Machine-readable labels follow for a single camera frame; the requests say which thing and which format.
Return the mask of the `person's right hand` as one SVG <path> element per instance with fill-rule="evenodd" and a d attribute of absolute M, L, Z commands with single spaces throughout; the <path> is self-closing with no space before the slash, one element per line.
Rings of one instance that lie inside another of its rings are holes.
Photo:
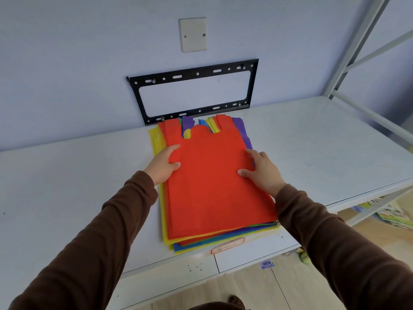
<path fill-rule="evenodd" d="M 276 198 L 279 191 L 286 186 L 286 182 L 272 161 L 260 161 L 259 152 L 256 150 L 245 149 L 248 156 L 255 164 L 256 177 L 251 180 L 258 188 Z"/>

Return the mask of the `person's left hand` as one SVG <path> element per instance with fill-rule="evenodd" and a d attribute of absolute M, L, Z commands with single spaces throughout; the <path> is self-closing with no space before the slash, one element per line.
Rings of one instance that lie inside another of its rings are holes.
<path fill-rule="evenodd" d="M 172 153 L 180 148 L 180 144 L 172 145 L 161 150 L 144 169 L 152 179 L 154 186 L 167 181 L 173 172 L 168 172 L 167 165 Z"/>

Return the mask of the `red non-woven carrier bag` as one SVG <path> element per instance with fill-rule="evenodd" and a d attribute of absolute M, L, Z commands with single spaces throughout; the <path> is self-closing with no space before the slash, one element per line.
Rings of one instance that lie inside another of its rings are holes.
<path fill-rule="evenodd" d="M 151 130 L 158 133 L 153 144 L 180 145 L 169 162 L 181 166 L 165 184 L 165 244 L 277 221 L 271 196 L 237 174 L 254 170 L 245 134 L 235 124 L 245 131 L 242 119 L 218 114 L 208 120 L 217 133 L 187 116 Z"/>

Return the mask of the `person's right forearm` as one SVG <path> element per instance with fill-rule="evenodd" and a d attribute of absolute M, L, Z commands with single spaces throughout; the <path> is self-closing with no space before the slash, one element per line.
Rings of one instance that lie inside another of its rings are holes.
<path fill-rule="evenodd" d="M 413 271 L 290 184 L 275 196 L 281 225 L 347 310 L 413 310 Z"/>

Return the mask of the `person's left forearm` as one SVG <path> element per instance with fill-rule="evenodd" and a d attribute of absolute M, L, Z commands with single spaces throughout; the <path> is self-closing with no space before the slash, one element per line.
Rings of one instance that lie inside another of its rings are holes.
<path fill-rule="evenodd" d="M 8 310 L 105 310 L 158 198 L 154 179 L 146 169 L 127 180 Z"/>

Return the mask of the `stack of colourful non-woven bags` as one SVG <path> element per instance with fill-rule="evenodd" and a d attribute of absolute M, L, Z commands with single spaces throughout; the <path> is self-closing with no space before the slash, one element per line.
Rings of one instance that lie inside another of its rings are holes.
<path fill-rule="evenodd" d="M 158 123 L 157 127 L 150 129 L 148 132 L 151 140 L 153 153 L 154 155 L 157 155 L 158 153 L 160 153 L 162 149 L 166 147 L 166 134 L 164 131 L 164 122 Z M 232 241 L 250 234 L 255 234 L 278 228 L 278 224 L 276 222 L 270 222 L 243 227 L 231 231 L 221 231 L 216 234 L 203 235 L 188 239 L 171 239 L 168 236 L 168 219 L 166 213 L 166 206 L 168 202 L 166 197 L 165 185 L 166 184 L 164 183 L 160 184 L 158 189 L 160 197 L 162 238 L 164 245 L 168 246 L 168 249 L 170 251 L 173 250 L 175 254 L 189 252 L 198 248 L 206 247 L 208 245 L 217 245 L 221 242 Z"/>

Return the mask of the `red-bordered white label sticker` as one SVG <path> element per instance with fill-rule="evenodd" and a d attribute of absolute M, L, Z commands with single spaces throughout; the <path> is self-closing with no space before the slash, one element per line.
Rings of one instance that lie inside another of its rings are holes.
<path fill-rule="evenodd" d="M 243 245 L 245 242 L 245 237 L 240 237 L 237 239 L 230 240 L 228 242 L 222 243 L 211 249 L 210 254 L 216 255 L 223 251 L 235 248 L 237 246 Z"/>

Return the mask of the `yellow-green crumpled cloth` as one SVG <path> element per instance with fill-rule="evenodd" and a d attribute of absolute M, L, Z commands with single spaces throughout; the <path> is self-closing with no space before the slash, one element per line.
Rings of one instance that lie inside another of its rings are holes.
<path fill-rule="evenodd" d="M 312 263 L 310 257 L 308 256 L 306 250 L 303 247 L 297 248 L 296 253 L 298 254 L 301 263 L 305 265 L 309 265 Z"/>

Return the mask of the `person's brown shoe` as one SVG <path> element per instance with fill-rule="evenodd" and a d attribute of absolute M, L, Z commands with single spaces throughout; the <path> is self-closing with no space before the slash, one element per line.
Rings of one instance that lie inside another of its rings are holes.
<path fill-rule="evenodd" d="M 242 309 L 242 310 L 246 310 L 244 303 L 243 303 L 242 300 L 241 300 L 238 296 L 236 296 L 236 295 L 230 295 L 230 296 L 228 297 L 227 302 L 228 302 L 229 304 L 232 304 L 232 305 L 234 305 L 234 306 Z"/>

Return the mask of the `green printed packets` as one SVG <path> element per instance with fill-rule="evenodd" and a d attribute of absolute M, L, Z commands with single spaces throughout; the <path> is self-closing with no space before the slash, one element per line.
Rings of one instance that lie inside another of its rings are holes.
<path fill-rule="evenodd" d="M 357 204 L 351 207 L 351 209 L 358 213 L 364 213 L 365 210 L 371 208 L 372 205 L 379 202 L 381 199 L 382 197 L 374 198 L 367 202 Z M 388 203 L 376 213 L 372 214 L 371 217 L 385 224 L 413 230 L 413 219 L 399 207 L 396 201 Z"/>

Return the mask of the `black metal wall mount bracket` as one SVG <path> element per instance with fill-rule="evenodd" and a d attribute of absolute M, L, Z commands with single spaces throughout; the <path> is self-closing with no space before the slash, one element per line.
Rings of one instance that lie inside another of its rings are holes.
<path fill-rule="evenodd" d="M 146 126 L 250 108 L 259 59 L 127 77 Z"/>

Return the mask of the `white blank wall plate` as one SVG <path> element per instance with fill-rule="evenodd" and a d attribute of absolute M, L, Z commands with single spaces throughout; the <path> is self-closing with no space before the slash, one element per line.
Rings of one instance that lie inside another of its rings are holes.
<path fill-rule="evenodd" d="M 183 53 L 207 50 L 207 18 L 179 19 L 181 51 Z"/>

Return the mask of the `white metal shelf frame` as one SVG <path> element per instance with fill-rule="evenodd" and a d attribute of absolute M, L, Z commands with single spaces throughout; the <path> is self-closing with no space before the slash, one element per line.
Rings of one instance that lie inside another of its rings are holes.
<path fill-rule="evenodd" d="M 382 55 L 383 53 L 413 38 L 413 30 L 411 30 L 399 36 L 398 38 L 386 43 L 385 45 L 379 47 L 378 49 L 369 53 L 365 57 L 357 60 L 359 52 L 362 50 L 365 42 L 367 41 L 369 35 L 373 31 L 376 23 L 385 11 L 389 2 L 390 0 L 373 0 L 372 4 L 369 5 L 365 15 L 361 20 L 360 25 L 355 30 L 355 34 L 351 37 L 349 46 L 346 49 L 344 56 L 342 57 L 340 63 L 333 72 L 326 88 L 324 88 L 322 95 L 329 99 L 339 99 L 344 104 L 366 115 L 373 122 L 391 131 L 395 135 L 399 136 L 401 139 L 408 142 L 410 145 L 413 145 L 412 133 L 396 125 L 395 123 L 392 123 L 390 120 L 384 118 L 383 116 L 374 112 L 373 110 L 357 104 L 356 101 L 352 100 L 344 93 L 338 91 L 341 83 L 344 81 L 346 73 L 349 73 L 356 67 Z"/>

